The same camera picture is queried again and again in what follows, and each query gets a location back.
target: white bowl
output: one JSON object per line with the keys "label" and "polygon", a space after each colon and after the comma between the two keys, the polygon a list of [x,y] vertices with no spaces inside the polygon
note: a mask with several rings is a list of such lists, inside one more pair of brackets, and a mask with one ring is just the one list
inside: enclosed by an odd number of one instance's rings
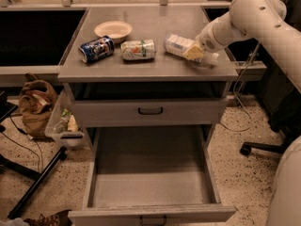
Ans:
{"label": "white bowl", "polygon": [[94,32],[99,37],[107,35],[114,43],[120,43],[132,32],[132,27],[122,21],[111,21],[97,25]]}

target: gray tabletop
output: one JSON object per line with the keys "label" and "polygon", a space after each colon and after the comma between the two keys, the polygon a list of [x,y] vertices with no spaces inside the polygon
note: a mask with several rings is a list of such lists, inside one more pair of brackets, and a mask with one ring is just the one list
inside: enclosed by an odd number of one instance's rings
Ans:
{"label": "gray tabletop", "polygon": [[[125,61],[120,45],[112,56],[86,64],[78,47],[98,37],[94,28],[103,22],[124,21],[133,27],[126,40],[152,39],[156,56],[152,60]],[[208,23],[200,6],[142,6],[90,8],[87,17],[70,49],[58,79],[61,82],[104,81],[233,81],[237,72],[225,51],[218,52],[215,62],[196,62],[165,51],[163,43],[168,33],[193,39]]]}

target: drawer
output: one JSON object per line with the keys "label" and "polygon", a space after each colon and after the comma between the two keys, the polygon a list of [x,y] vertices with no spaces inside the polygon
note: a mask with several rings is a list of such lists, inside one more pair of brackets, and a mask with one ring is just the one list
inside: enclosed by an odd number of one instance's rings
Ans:
{"label": "drawer", "polygon": [[82,127],[102,127],[216,124],[226,105],[226,98],[73,101],[71,109]]}
{"label": "drawer", "polygon": [[197,125],[105,127],[97,131],[84,206],[75,226],[222,222],[222,205]]}

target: bag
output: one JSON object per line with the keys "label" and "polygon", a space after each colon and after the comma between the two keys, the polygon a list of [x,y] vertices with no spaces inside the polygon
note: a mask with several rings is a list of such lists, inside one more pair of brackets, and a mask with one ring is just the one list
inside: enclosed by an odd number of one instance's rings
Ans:
{"label": "bag", "polygon": [[33,138],[47,138],[44,132],[57,101],[57,93],[51,84],[38,79],[34,74],[26,75],[28,82],[20,93],[19,108],[25,131]]}

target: black handle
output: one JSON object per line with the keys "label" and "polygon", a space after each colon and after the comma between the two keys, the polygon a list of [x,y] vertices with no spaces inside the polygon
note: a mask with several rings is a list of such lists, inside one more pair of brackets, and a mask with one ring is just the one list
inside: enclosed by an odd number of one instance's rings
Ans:
{"label": "black handle", "polygon": [[166,221],[167,221],[166,216],[163,216],[163,222],[162,223],[151,223],[151,224],[149,224],[149,223],[144,223],[142,216],[140,216],[140,225],[141,226],[165,226]]}
{"label": "black handle", "polygon": [[138,108],[138,113],[143,116],[156,116],[163,113],[163,108]]}

